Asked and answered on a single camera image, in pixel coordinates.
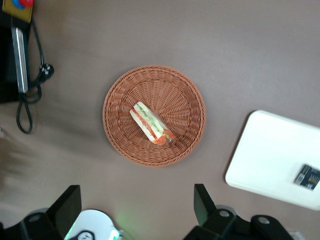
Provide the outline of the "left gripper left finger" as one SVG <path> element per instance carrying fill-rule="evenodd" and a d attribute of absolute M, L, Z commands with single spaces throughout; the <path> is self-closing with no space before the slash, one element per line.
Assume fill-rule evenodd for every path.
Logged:
<path fill-rule="evenodd" d="M 46 211 L 63 240 L 82 210 L 81 187 L 70 185 Z"/>

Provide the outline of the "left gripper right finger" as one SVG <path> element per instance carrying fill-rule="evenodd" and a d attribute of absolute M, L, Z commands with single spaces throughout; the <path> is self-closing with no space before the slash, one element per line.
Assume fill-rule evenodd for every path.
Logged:
<path fill-rule="evenodd" d="M 211 214 L 217 210 L 215 203 L 209 195 L 204 184 L 197 183 L 194 185 L 194 213 L 197 222 L 202 226 Z"/>

